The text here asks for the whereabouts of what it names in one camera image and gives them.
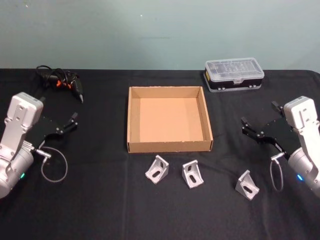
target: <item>plastic storage case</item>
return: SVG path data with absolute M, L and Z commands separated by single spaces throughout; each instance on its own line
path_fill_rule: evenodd
M 253 57 L 207 61 L 203 75 L 212 93 L 259 89 L 265 77 Z

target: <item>table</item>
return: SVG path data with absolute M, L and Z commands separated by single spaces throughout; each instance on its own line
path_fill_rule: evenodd
M 273 190 L 269 164 L 277 151 L 242 135 L 240 118 L 256 126 L 278 117 L 271 101 L 314 99 L 320 113 L 320 75 L 266 70 L 259 90 L 210 93 L 202 71 L 76 70 L 84 104 L 51 89 L 43 115 L 64 123 L 78 112 L 66 141 L 47 143 L 67 157 L 64 182 L 52 184 L 35 159 L 9 196 L 0 200 L 1 239 L 32 240 L 312 240 L 320 236 L 320 199 L 281 159 L 284 190 Z M 30 89 L 31 69 L 0 70 L 0 118 L 12 95 Z M 169 174 L 154 185 L 145 172 L 155 154 L 128 154 L 129 86 L 204 86 L 214 137 L 211 152 L 161 153 Z M 204 184 L 189 189 L 182 165 L 199 161 Z M 245 170 L 260 188 L 249 201 L 235 191 Z

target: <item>cable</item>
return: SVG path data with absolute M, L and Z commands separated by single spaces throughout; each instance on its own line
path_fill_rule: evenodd
M 274 175 L 273 175 L 273 171 L 272 171 L 272 165 L 273 165 L 274 162 L 279 167 L 279 171 L 280 171 L 280 178 L 281 178 L 281 187 L 280 187 L 280 189 L 276 188 L 276 185 L 275 185 Z M 277 192 L 281 192 L 284 189 L 284 176 L 282 174 L 281 165 L 277 160 L 271 160 L 271 163 L 270 163 L 270 176 L 271 176 L 271 181 L 272 181 L 273 188 Z
M 67 173 L 68 173 L 68 162 L 67 162 L 67 159 L 66 159 L 65 155 L 63 155 L 63 153 L 60 152 L 58 149 L 55 149 L 55 148 L 50 147 L 50 146 L 43 146 L 41 148 L 42 149 L 50 149 L 50 150 L 56 151 L 63 157 L 64 162 L 65 162 L 65 173 L 64 173 L 64 176 L 62 178 L 58 179 L 58 180 L 51 180 L 45 175 L 45 173 L 44 173 L 44 166 L 45 166 L 45 163 L 46 163 L 45 161 L 43 161 L 42 165 L 41 165 L 41 174 L 47 181 L 49 181 L 51 183 L 59 183 L 59 182 L 61 182 L 62 180 L 64 180 L 66 178 Z

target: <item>gray wall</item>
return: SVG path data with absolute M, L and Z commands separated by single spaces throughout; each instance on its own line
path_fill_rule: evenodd
M 0 68 L 320 72 L 319 0 L 1 0 Z

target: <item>open cardboard box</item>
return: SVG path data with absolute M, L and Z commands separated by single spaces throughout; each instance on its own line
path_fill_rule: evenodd
M 201 86 L 129 88 L 129 153 L 210 151 L 213 136 Z

